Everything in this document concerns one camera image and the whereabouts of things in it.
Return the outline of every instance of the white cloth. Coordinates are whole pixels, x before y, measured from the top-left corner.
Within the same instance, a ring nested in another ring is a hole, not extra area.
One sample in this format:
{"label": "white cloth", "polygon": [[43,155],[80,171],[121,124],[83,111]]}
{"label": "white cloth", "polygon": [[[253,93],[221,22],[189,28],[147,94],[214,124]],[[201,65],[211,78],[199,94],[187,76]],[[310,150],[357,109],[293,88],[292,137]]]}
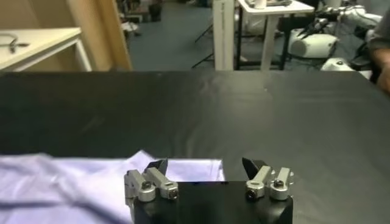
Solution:
{"label": "white cloth", "polygon": [[[140,172],[153,157],[53,158],[45,154],[0,157],[0,223],[131,223],[124,174]],[[222,162],[170,159],[173,181],[224,181]]]}

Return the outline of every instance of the metal gripper jaw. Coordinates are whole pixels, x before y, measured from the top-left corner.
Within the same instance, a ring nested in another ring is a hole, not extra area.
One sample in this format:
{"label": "metal gripper jaw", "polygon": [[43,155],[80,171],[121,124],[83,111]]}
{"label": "metal gripper jaw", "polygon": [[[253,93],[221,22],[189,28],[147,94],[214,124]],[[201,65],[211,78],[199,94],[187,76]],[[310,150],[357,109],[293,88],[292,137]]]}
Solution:
{"label": "metal gripper jaw", "polygon": [[243,166],[250,179],[246,182],[248,200],[264,197],[267,188],[269,196],[274,200],[286,200],[290,196],[290,185],[293,184],[294,177],[291,169],[282,167],[277,172],[264,161],[246,158],[243,158]]}
{"label": "metal gripper jaw", "polygon": [[129,170],[124,175],[126,204],[134,198],[149,202],[155,198],[156,189],[161,197],[175,200],[179,196],[178,185],[165,177],[168,161],[159,160],[149,163],[141,174],[138,170]]}
{"label": "metal gripper jaw", "polygon": [[148,168],[156,168],[158,171],[160,171],[161,174],[166,174],[166,169],[168,168],[168,160],[167,159],[161,159],[154,162],[150,162],[147,167],[144,170],[144,173],[146,173],[146,170]]}

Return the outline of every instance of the cable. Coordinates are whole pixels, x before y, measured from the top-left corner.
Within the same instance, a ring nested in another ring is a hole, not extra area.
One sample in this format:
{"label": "cable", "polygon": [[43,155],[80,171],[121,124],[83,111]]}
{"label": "cable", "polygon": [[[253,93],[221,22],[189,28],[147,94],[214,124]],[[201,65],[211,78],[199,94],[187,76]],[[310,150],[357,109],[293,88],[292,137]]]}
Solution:
{"label": "cable", "polygon": [[0,33],[0,37],[10,37],[12,41],[9,44],[0,44],[0,47],[9,47],[11,54],[16,52],[16,47],[27,47],[29,43],[17,43],[18,36],[12,33]]}

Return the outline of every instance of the floor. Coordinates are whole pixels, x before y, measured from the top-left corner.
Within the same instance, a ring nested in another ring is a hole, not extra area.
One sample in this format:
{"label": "floor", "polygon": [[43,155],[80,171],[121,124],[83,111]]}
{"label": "floor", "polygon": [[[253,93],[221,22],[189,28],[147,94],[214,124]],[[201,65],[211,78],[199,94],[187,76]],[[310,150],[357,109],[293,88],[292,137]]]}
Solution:
{"label": "floor", "polygon": [[[366,7],[372,13],[382,15],[390,6],[388,0],[366,1]],[[197,43],[194,40],[211,24],[211,9],[200,8],[177,2],[166,2],[160,22],[142,23],[140,37],[130,37],[129,49],[134,70],[136,71],[187,71],[193,64],[203,59],[213,49],[211,33]],[[340,26],[338,37],[340,44],[334,57],[352,58],[361,40],[350,35],[352,29]],[[276,39],[275,56],[280,55],[283,38]],[[243,39],[242,52],[249,60],[261,58],[262,42],[259,38]],[[292,60],[286,64],[286,70],[317,70],[308,65],[308,61]],[[260,66],[244,67],[258,69]],[[204,62],[196,69],[213,69],[212,62]]]}

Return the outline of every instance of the desk leg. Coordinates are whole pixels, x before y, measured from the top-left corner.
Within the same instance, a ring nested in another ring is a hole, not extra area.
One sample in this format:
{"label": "desk leg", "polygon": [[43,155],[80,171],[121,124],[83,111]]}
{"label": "desk leg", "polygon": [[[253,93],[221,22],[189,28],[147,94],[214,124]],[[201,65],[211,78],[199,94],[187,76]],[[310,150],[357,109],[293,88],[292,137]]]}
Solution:
{"label": "desk leg", "polygon": [[83,42],[81,42],[81,39],[78,39],[76,42],[76,54],[83,70],[87,72],[92,71],[90,61],[88,59],[87,53],[85,52],[84,45]]}
{"label": "desk leg", "polygon": [[272,56],[274,55],[275,30],[280,15],[268,15],[266,38],[263,47],[263,56],[261,58],[261,71],[269,71],[271,68]]}

